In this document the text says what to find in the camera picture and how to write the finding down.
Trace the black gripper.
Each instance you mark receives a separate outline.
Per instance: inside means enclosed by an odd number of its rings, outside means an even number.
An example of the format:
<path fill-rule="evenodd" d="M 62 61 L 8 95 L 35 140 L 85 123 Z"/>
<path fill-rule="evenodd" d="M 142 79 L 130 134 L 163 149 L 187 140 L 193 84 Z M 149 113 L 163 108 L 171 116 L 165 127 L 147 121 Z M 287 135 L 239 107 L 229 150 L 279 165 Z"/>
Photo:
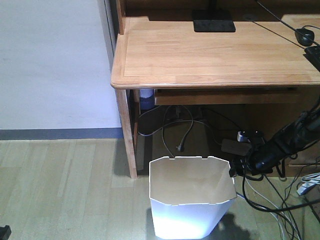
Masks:
<path fill-rule="evenodd" d="M 243 177 L 245 174 L 252 172 L 252 168 L 250 167 L 249 160 L 247 157 L 234 157 L 229 162 L 229 166 L 230 177 Z"/>

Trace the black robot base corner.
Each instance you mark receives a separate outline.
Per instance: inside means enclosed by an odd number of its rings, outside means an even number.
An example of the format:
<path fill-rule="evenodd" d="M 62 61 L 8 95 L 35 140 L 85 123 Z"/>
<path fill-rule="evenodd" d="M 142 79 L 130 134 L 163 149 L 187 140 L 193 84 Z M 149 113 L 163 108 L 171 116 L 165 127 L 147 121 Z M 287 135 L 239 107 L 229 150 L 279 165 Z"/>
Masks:
<path fill-rule="evenodd" d="M 0 240 L 8 240 L 10 238 L 12 231 L 9 225 L 0 227 Z"/>

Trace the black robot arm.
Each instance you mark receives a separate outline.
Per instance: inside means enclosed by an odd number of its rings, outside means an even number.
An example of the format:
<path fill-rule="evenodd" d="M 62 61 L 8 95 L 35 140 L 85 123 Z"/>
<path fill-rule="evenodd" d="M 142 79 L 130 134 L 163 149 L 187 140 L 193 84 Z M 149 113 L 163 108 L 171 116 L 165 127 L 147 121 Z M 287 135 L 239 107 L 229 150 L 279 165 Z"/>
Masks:
<path fill-rule="evenodd" d="M 285 167 L 279 169 L 280 161 L 304 151 L 320 140 L 320 101 L 308 111 L 303 111 L 292 123 L 284 126 L 266 141 L 260 131 L 239 131 L 237 141 L 248 143 L 250 149 L 244 156 L 230 162 L 229 176 L 244 177 L 271 174 L 275 167 L 278 174 L 285 176 Z"/>

